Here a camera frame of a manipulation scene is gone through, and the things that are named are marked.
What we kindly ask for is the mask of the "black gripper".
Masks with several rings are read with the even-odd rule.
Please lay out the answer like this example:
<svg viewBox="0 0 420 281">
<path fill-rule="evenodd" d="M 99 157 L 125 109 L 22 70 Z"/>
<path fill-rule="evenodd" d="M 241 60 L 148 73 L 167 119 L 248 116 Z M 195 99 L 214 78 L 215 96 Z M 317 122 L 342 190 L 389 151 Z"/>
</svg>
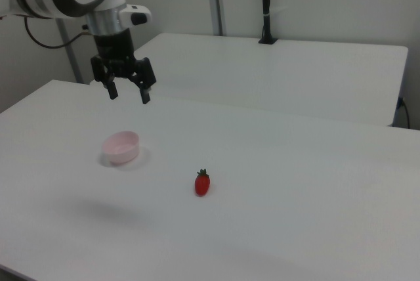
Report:
<svg viewBox="0 0 420 281">
<path fill-rule="evenodd" d="M 129 29 L 113 35 L 94 35 L 98 54 L 91 58 L 94 80 L 101 82 L 109 97 L 116 99 L 115 77 L 128 77 L 139 91 L 143 104 L 150 102 L 150 89 L 156 77 L 148 58 L 136 60 Z"/>
</svg>

